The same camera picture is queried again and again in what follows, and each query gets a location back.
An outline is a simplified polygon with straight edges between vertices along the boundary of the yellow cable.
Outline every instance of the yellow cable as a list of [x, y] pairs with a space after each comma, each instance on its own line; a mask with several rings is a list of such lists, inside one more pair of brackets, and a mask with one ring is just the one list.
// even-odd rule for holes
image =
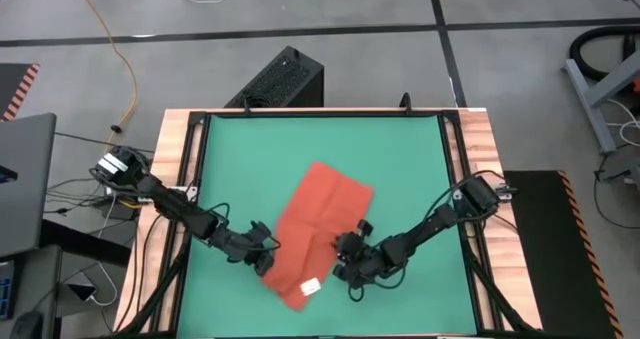
[[126, 206], [129, 209], [141, 209], [142, 205], [135, 205], [135, 204], [131, 204], [131, 203], [127, 203], [126, 201], [119, 199], [118, 202], [120, 202], [120, 204]]
[[[116, 43], [113, 41], [113, 37], [111, 36], [111, 31], [109, 31], [107, 24], [104, 22], [104, 19], [102, 19], [102, 16], [100, 15], [100, 13], [98, 13], [98, 10], [96, 10], [96, 7], [93, 5], [91, 0], [85, 0], [85, 2], [87, 2], [87, 4], [89, 5], [93, 13], [96, 15], [96, 17], [98, 17], [100, 24], [104, 28], [104, 31], [107, 33], [107, 38], [109, 39], [109, 43], [111, 43], [111, 47], [113, 48], [113, 51], [116, 53], [117, 56], [120, 57], [120, 59], [122, 59], [122, 62], [126, 65], [127, 69], [129, 69], [129, 73], [131, 74], [131, 79], [133, 80], [133, 98], [129, 103], [129, 107], [127, 108], [127, 111], [122, 115], [122, 117], [120, 118], [120, 121], [118, 122], [118, 126], [122, 126], [131, 117], [131, 114], [133, 113], [133, 109], [135, 109], [136, 104], [138, 103], [138, 80], [136, 79], [136, 74], [133, 72], [133, 68], [131, 67], [131, 64], [129, 64], [129, 61], [127, 60], [127, 58], [125, 58], [124, 55], [122, 55], [118, 50], [118, 47], [116, 47]], [[109, 148], [111, 147], [111, 144], [112, 144], [111, 141], [113, 140], [113, 137], [115, 134], [116, 133], [113, 130], [111, 131], [111, 134], [109, 134], [109, 138], [107, 139], [107, 143], [109, 144], [104, 149], [105, 153], [109, 151]]]

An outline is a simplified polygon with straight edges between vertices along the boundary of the black box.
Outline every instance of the black box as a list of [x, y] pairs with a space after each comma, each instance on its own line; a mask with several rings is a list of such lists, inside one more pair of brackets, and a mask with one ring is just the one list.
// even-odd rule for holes
[[225, 108], [245, 106], [323, 107], [324, 66], [287, 46]]

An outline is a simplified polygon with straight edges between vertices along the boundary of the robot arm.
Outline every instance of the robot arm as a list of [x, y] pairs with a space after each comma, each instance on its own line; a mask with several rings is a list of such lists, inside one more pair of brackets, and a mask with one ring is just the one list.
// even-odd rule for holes
[[485, 220], [497, 212], [500, 198], [482, 177], [471, 177], [456, 189], [454, 194], [459, 198], [455, 209], [442, 204], [433, 213], [429, 210], [423, 221], [408, 232], [390, 236], [374, 246], [365, 243], [373, 226], [361, 220], [356, 232], [338, 237], [336, 248], [341, 263], [333, 274], [352, 289], [376, 284], [376, 278], [386, 279], [404, 269], [418, 246], [443, 230], [465, 221]]
[[159, 214], [180, 222], [191, 235], [223, 251], [227, 261], [243, 261], [253, 266], [259, 276], [271, 268], [274, 248], [264, 245], [265, 240], [272, 237], [264, 223], [251, 222], [252, 228], [243, 234], [230, 230], [227, 218], [201, 209], [188, 200], [186, 193], [165, 187], [149, 172], [149, 164], [135, 149], [116, 146], [89, 172], [99, 183], [119, 193], [150, 198]]

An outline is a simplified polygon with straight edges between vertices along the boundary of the green mat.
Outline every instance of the green mat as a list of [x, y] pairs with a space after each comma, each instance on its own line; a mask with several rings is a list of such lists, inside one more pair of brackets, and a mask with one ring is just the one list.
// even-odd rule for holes
[[[314, 161], [374, 188], [366, 217], [375, 227], [371, 244], [416, 225], [449, 186], [435, 117], [214, 117], [200, 206], [229, 203], [230, 227], [239, 232], [251, 220], [275, 230]], [[302, 312], [288, 309], [253, 268], [192, 244], [180, 338], [434, 332], [475, 333], [457, 228], [418, 249], [398, 289], [367, 286], [364, 299], [354, 303], [347, 284], [329, 276]]]

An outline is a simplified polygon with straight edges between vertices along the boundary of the red cloth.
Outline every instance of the red cloth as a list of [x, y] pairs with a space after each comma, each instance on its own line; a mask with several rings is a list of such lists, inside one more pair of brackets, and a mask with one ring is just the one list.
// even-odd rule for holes
[[288, 307], [302, 310], [310, 296], [300, 285], [313, 278], [324, 283], [336, 262], [336, 238], [356, 230], [372, 197], [372, 188], [313, 163], [278, 220], [282, 246], [262, 282]]

